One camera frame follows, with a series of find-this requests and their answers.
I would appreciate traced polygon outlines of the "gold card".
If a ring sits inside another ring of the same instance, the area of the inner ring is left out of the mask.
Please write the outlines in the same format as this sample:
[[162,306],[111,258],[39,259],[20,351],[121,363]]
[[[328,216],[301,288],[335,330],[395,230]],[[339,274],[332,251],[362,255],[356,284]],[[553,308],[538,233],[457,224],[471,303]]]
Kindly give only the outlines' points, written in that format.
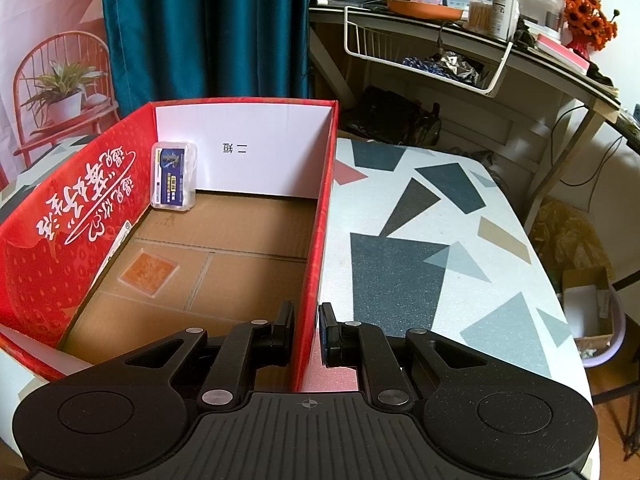
[[119,274],[118,281],[154,298],[178,270],[178,263],[141,249]]

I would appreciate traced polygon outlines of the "red strawberry cardboard box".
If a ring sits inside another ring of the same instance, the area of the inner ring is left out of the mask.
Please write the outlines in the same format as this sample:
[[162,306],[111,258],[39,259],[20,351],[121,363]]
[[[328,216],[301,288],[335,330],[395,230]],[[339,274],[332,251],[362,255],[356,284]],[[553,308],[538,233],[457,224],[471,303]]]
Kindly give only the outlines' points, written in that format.
[[[1,399],[14,404],[187,327],[228,333],[296,309],[303,382],[336,151],[333,101],[150,103],[83,145],[1,223]],[[151,206],[156,142],[198,150],[195,204]],[[150,298],[119,283],[147,252],[179,270]]]

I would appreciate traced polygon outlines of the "clear case with blue card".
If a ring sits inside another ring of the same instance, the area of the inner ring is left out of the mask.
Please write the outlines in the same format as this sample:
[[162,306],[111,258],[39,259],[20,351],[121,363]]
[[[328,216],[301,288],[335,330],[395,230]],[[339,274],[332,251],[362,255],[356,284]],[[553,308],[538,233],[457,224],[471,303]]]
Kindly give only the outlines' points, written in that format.
[[156,209],[188,211],[195,204],[198,150],[192,143],[156,142],[151,151],[150,203]]

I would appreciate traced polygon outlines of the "small cardboard box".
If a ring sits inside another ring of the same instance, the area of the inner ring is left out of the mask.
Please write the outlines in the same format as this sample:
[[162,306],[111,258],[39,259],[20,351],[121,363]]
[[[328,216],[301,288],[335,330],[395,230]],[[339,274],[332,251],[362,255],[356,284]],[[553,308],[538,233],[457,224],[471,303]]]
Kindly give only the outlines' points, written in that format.
[[608,286],[604,266],[563,272],[562,308],[580,352],[600,348],[599,336],[608,318]]

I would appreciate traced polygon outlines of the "lavender plastic basin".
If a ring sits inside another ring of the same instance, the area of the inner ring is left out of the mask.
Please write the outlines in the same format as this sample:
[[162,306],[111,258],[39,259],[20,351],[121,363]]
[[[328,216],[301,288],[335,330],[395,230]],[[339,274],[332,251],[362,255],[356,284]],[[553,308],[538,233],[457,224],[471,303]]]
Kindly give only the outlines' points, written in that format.
[[608,318],[603,324],[603,334],[599,336],[600,348],[582,352],[582,366],[595,368],[612,359],[622,348],[626,335],[626,314],[615,288],[608,286]]

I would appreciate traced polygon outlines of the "white desk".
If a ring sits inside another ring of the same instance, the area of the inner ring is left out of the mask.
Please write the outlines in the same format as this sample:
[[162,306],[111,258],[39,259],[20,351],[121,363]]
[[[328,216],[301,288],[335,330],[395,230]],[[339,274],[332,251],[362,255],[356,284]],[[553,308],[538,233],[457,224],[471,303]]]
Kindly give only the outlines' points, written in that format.
[[[524,226],[572,159],[602,126],[612,126],[620,102],[595,82],[533,50],[401,16],[345,6],[314,6],[310,58],[346,107],[369,87],[392,90],[426,108],[439,107],[440,148],[488,150]],[[438,48],[483,67],[470,87],[405,65]]]

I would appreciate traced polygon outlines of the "pink printed backdrop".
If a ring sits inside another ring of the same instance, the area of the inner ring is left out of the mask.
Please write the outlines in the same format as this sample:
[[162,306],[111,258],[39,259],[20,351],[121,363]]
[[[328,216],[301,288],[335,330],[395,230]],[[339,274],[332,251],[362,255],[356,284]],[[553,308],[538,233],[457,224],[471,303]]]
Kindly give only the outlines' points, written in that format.
[[1,0],[1,169],[119,118],[102,0]]

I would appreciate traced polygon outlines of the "teal curtain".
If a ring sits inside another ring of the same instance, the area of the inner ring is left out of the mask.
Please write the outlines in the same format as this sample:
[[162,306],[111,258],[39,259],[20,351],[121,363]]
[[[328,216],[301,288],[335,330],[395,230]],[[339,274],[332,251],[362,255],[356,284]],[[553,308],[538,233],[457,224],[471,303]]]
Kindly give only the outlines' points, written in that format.
[[149,102],[305,99],[310,0],[102,0],[122,115]]

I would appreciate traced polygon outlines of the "orange bowl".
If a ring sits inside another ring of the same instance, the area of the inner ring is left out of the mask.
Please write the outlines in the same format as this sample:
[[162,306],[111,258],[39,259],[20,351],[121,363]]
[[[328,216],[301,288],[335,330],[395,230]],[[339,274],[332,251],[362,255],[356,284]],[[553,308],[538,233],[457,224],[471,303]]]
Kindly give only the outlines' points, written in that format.
[[450,6],[407,0],[387,0],[386,6],[394,13],[417,20],[455,22],[460,21],[463,14],[462,10]]

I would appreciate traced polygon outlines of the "cotton swab box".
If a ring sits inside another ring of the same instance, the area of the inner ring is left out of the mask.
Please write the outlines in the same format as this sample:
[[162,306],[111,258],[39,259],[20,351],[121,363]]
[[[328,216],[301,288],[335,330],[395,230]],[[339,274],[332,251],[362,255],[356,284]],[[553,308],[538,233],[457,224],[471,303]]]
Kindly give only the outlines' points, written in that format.
[[488,35],[492,15],[492,2],[487,0],[471,0],[469,3],[468,20],[465,28],[471,32]]

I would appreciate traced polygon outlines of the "pink book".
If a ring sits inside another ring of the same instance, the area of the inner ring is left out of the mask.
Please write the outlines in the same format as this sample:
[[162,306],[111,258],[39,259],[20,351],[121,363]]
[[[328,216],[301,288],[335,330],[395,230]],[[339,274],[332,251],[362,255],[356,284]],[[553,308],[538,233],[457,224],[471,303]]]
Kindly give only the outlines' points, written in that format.
[[582,75],[588,72],[590,63],[587,60],[552,38],[539,34],[536,39],[536,48],[554,58],[556,62],[574,70],[574,72]]

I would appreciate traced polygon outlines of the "white cylindrical bottle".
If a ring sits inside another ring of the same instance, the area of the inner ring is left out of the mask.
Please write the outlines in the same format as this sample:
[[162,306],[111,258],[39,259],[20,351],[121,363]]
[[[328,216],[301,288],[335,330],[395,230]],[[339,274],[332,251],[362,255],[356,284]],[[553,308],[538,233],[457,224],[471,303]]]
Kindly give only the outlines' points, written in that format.
[[492,0],[489,32],[496,39],[508,41],[518,14],[518,0]]

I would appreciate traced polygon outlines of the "orange artificial flowers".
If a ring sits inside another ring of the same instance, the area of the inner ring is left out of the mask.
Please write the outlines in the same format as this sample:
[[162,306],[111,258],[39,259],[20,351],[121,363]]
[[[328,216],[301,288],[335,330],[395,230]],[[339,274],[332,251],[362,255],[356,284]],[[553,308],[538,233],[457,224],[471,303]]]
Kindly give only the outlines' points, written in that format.
[[570,33],[566,45],[588,58],[591,51],[602,51],[617,37],[616,18],[620,11],[615,9],[612,18],[607,18],[602,10],[601,0],[563,0],[564,23]]

